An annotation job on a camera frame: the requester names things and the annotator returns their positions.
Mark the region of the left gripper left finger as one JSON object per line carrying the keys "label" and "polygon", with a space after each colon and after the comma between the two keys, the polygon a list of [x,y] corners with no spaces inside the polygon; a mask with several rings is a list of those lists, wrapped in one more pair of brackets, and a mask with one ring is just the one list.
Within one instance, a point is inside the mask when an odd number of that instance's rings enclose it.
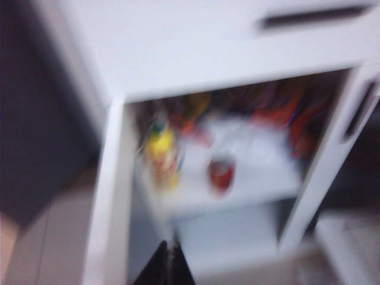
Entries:
{"label": "left gripper left finger", "polygon": [[139,275],[139,284],[168,284],[169,250],[167,242],[162,241]]}

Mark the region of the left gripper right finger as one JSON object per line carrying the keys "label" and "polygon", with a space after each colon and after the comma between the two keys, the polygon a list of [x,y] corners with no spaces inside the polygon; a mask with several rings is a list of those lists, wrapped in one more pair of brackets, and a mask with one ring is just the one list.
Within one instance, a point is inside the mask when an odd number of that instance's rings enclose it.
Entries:
{"label": "left gripper right finger", "polygon": [[173,248],[171,284],[196,285],[180,245]]}

